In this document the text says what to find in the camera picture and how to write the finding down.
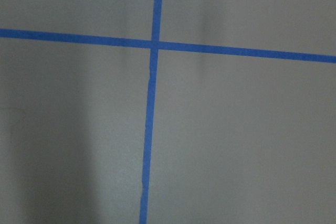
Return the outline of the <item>blue tape line crossing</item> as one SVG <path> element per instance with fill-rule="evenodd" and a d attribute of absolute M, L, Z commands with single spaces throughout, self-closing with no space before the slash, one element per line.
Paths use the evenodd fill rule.
<path fill-rule="evenodd" d="M 139 39 L 104 37 L 104 36 L 63 34 L 63 33 L 51 33 L 44 31 L 31 31 L 31 30 L 19 30 L 19 29 L 2 28 L 1 37 L 53 41 L 53 42 L 68 42 L 75 44 L 118 46 L 118 47 L 159 49 L 170 51 L 199 52 L 207 54 L 335 63 L 335 56 L 319 55 L 319 54 L 306 54 L 300 52 L 273 51 L 273 50 L 211 46 L 211 45 L 199 45 L 199 44 L 185 44 L 179 42 L 151 41 L 151 40 L 139 40 Z"/>

